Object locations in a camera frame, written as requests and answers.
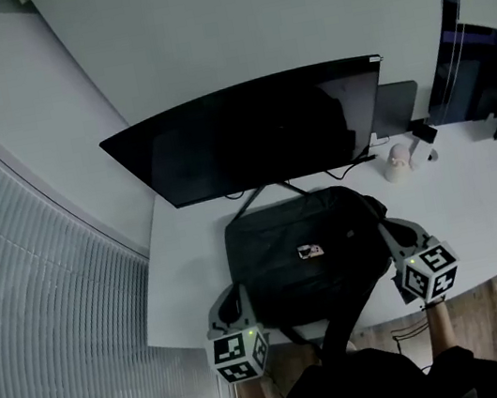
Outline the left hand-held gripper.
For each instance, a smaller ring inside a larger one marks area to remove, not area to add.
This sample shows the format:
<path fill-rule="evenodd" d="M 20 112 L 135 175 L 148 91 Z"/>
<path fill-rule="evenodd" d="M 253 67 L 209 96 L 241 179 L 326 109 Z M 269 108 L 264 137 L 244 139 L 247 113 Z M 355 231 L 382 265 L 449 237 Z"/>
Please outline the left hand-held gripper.
<path fill-rule="evenodd" d="M 237 287 L 245 323 L 256 322 L 247 288 L 243 284 Z M 235 289 L 227 288 L 209 311 L 206 351 L 210 367 L 228 384 L 262 377 L 267 364 L 269 345 L 261 323 L 241 329 L 221 328 L 235 323 L 239 317 Z"/>

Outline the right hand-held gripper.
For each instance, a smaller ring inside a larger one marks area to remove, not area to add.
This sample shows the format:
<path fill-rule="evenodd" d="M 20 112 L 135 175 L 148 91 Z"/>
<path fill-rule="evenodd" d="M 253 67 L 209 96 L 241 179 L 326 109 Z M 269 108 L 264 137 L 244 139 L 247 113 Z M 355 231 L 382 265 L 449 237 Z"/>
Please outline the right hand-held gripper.
<path fill-rule="evenodd" d="M 446 241 L 429 240 L 426 230 L 416 222 L 390 218 L 391 233 L 382 223 L 378 225 L 396 269 L 393 281 L 402 301 L 411 304 L 421 299 L 426 304 L 445 296 L 455 284 L 459 259 Z M 427 242 L 426 248 L 404 256 L 407 246 Z"/>

